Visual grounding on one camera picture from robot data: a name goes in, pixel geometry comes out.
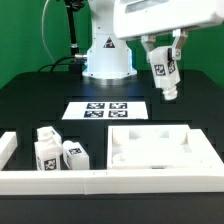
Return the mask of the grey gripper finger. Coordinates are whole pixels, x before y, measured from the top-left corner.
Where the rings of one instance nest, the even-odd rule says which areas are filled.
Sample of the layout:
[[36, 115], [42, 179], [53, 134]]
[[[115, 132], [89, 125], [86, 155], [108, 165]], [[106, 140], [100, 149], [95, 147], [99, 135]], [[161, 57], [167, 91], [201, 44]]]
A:
[[146, 61], [150, 62], [150, 53], [154, 50], [154, 43], [156, 37], [154, 35], [143, 35], [141, 37], [141, 44], [146, 52]]
[[188, 38], [188, 31], [176, 29], [173, 31], [174, 42], [171, 46], [171, 56], [173, 60], [181, 59], [181, 51]]

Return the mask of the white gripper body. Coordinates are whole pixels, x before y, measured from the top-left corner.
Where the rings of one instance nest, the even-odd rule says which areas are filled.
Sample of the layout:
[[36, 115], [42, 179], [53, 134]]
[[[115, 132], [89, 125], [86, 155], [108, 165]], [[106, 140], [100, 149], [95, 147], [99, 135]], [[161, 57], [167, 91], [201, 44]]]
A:
[[200, 29], [224, 22], [224, 0], [115, 0], [113, 25], [120, 39]]

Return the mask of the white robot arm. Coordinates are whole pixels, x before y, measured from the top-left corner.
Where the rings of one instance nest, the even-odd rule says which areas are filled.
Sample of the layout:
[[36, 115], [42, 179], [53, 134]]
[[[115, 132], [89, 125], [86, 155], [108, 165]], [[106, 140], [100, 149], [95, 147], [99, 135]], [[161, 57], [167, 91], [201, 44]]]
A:
[[181, 58], [188, 32], [224, 23], [224, 0], [87, 0], [92, 20], [92, 46], [86, 77], [123, 79], [134, 75], [129, 40], [151, 43], [172, 34], [171, 59]]

